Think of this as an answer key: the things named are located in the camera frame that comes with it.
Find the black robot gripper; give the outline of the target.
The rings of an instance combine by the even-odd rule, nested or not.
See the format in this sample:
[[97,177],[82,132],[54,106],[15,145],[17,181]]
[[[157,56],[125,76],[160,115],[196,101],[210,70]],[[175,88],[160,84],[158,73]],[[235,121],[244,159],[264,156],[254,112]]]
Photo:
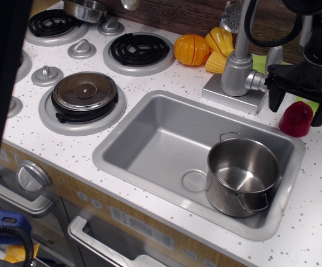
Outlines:
[[312,127],[322,126],[322,68],[307,62],[270,65],[265,79],[269,89],[269,109],[277,112],[286,93],[319,103]]

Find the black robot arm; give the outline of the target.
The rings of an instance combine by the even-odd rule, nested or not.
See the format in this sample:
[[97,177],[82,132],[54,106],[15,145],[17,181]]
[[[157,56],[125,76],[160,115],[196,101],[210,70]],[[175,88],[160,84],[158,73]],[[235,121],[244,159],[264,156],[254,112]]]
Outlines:
[[322,1],[284,1],[296,14],[312,17],[311,36],[303,48],[303,61],[294,65],[271,65],[265,80],[269,108],[276,112],[286,93],[318,103],[311,125],[322,126]]

